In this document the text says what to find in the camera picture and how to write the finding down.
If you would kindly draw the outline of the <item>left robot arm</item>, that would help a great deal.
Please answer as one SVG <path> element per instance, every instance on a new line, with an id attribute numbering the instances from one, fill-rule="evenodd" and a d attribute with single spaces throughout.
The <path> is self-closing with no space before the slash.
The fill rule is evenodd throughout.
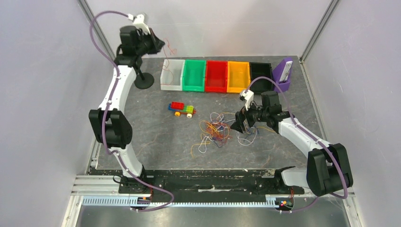
<path id="1" fill-rule="evenodd" d="M 109 60 L 113 65 L 111 84 L 99 107 L 90 110 L 88 117 L 96 140 L 122 169 L 119 183 L 137 193 L 151 192 L 155 186 L 148 183 L 144 166 L 135 155 L 133 129 L 124 110 L 132 86 L 148 89 L 154 84 L 153 75 L 140 69 L 142 56 L 159 53 L 165 43 L 151 28 L 139 25 L 121 27 L 120 39 L 115 59 Z"/>

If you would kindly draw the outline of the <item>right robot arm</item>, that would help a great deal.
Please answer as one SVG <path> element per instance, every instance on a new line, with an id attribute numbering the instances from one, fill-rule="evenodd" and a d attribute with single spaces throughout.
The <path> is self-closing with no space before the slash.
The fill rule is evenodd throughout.
<path id="1" fill-rule="evenodd" d="M 341 198 L 344 199 L 354 182 L 346 148 L 340 143 L 332 144 L 319 138 L 293 114 L 283 111 L 277 92 L 262 93 L 261 105 L 256 104 L 253 97 L 254 93 L 250 90 L 240 93 L 240 99 L 245 104 L 235 113 L 235 121 L 230 128 L 244 133 L 246 126 L 252 127 L 256 122 L 264 122 L 307 157 L 305 168 L 279 169 L 279 176 L 273 180 L 274 189 L 285 193 L 292 186 L 297 186 L 310 189 L 317 197 L 336 195 L 337 191 L 343 190 Z"/>

